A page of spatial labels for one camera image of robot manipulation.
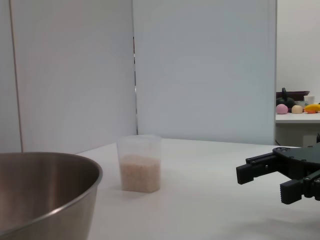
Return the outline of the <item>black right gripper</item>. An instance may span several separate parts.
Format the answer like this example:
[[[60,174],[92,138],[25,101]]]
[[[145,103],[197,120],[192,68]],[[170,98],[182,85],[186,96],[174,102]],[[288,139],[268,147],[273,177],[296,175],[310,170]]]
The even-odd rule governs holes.
[[[272,153],[247,158],[236,167],[237,183],[279,172],[289,181],[280,184],[281,202],[290,205],[305,198],[320,200],[320,145],[307,147],[276,147]]]

